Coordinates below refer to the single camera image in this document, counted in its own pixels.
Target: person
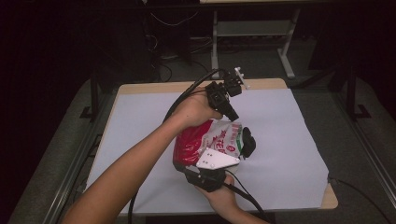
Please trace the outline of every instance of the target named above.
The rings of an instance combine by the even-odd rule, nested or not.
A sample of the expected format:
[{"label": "person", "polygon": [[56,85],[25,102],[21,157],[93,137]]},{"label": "person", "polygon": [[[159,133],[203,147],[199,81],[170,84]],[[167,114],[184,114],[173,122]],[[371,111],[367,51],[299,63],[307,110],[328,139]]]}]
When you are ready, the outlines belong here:
[{"label": "person", "polygon": [[[195,91],[177,106],[169,119],[127,150],[87,188],[67,211],[64,224],[113,223],[179,133],[208,119],[222,118],[208,105],[206,93],[200,88]],[[225,183],[233,184],[233,178],[228,175]],[[212,208],[231,223],[266,223],[239,208],[234,193],[225,187],[210,193],[198,190],[206,196]]]}]

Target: white paper sheet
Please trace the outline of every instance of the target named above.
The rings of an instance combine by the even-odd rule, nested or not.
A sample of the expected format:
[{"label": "white paper sheet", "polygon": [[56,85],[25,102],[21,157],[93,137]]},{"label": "white paper sheet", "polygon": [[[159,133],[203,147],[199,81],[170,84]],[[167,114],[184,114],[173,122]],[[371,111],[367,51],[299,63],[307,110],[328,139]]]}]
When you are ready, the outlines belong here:
[{"label": "white paper sheet", "polygon": [[[119,95],[92,167],[88,186],[125,150],[158,127],[179,93]],[[328,169],[290,90],[252,90],[230,99],[257,148],[237,177],[264,210],[318,208]],[[172,164],[166,149],[137,195],[137,215],[211,213],[212,208]],[[237,196],[245,210],[256,210]],[[127,213],[127,206],[122,213]]]}]

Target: hand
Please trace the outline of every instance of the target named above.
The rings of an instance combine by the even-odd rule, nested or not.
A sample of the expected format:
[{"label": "hand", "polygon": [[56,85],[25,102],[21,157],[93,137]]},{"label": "hand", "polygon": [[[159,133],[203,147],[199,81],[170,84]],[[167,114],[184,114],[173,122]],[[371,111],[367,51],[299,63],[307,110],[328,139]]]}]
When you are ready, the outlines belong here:
[{"label": "hand", "polygon": [[[227,175],[224,183],[233,185],[233,177]],[[217,189],[213,192],[207,192],[204,189],[198,187],[196,188],[206,196],[206,198],[209,200],[210,206],[212,206],[212,208],[221,217],[229,220],[231,216],[241,213],[242,210],[236,203],[235,193],[230,189],[222,186],[220,189]]]},{"label": "hand", "polygon": [[209,119],[222,118],[219,112],[209,106],[204,90],[204,88],[197,87],[172,114],[172,117],[183,119],[185,128],[199,126]]}]

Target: forearm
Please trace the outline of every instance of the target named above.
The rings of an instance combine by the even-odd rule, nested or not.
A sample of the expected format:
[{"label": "forearm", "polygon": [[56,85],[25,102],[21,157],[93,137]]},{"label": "forearm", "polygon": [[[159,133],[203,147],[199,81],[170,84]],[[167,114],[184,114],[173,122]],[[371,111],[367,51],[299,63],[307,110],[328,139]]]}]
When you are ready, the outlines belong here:
[{"label": "forearm", "polygon": [[233,224],[268,224],[268,222],[251,215],[241,209],[236,209],[224,217]]},{"label": "forearm", "polygon": [[118,158],[69,210],[64,223],[108,223],[120,213],[145,181],[167,146],[185,128],[171,117]]}]

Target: red packaging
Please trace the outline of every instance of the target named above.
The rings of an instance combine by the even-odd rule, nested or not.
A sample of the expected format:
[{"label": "red packaging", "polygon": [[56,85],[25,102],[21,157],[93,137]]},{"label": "red packaging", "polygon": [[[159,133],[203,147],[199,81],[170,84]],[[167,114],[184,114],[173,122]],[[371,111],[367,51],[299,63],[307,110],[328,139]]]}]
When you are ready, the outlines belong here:
[{"label": "red packaging", "polygon": [[185,166],[195,165],[207,147],[238,158],[243,147],[241,132],[239,122],[213,119],[188,128],[176,138],[173,160]]}]

